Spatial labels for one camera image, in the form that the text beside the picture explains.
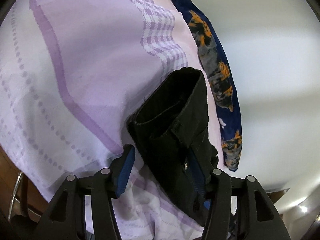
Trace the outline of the wooden bed frame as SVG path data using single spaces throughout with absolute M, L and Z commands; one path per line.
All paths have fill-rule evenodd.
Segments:
M 19 170 L 1 148 L 1 211 L 7 217 L 11 195 L 18 177 Z M 28 181 L 28 208 L 30 218 L 38 222 L 48 202 L 41 196 L 36 186 Z

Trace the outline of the navy dog print bolster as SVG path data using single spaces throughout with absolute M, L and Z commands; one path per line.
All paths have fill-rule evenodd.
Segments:
M 224 165 L 235 172 L 242 153 L 242 123 L 227 56 L 210 20 L 191 0 L 171 1 L 182 14 L 197 45 L 200 63 L 216 104 Z

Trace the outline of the black denim pants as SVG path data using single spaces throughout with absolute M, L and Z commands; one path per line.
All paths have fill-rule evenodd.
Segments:
M 200 226 L 208 209 L 216 148 L 209 142 L 203 72 L 173 71 L 127 121 L 135 146 L 171 202 Z

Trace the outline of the lilac checked bed sheet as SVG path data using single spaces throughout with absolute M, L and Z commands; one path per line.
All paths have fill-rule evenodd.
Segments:
M 55 223 L 93 232 L 78 180 L 133 144 L 126 122 L 173 71 L 202 69 L 172 0 L 16 0 L 1 24 L 1 147 Z

